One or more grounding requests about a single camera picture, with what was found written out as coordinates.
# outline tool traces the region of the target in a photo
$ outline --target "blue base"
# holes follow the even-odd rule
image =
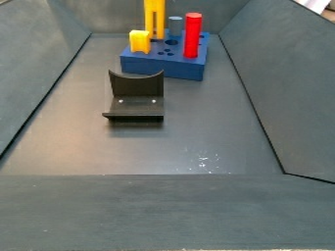
[[[120,54],[122,71],[131,74],[154,75],[164,70],[164,76],[202,81],[210,33],[202,32],[198,58],[195,59],[183,57],[183,38],[184,33],[182,36],[168,36],[167,30],[164,40],[152,40],[150,54],[132,53],[128,46]]]

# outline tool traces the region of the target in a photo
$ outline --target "red peg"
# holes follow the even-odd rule
[[[186,14],[186,34],[184,34],[184,50],[183,50],[183,56],[186,58],[198,57],[202,22],[203,22],[203,15],[200,13]]]

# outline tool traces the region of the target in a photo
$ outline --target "yellow cylinder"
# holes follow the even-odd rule
[[[155,28],[154,14],[156,13],[158,39],[164,39],[166,0],[144,0],[144,12],[146,12],[146,30],[150,32],[150,37],[154,38],[154,28]]]

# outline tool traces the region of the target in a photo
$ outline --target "yellow block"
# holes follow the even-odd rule
[[[130,41],[131,52],[143,51],[146,54],[151,52],[151,38],[147,30],[131,30]]]
[[[146,11],[146,30],[150,32],[150,37],[154,38],[154,27],[155,27],[154,14],[156,13],[158,39],[164,39],[166,0],[144,0],[144,11]]]

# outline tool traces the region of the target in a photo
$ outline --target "yellow cube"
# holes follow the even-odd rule
[[[130,32],[131,52],[151,52],[151,37],[147,30],[131,30]]]

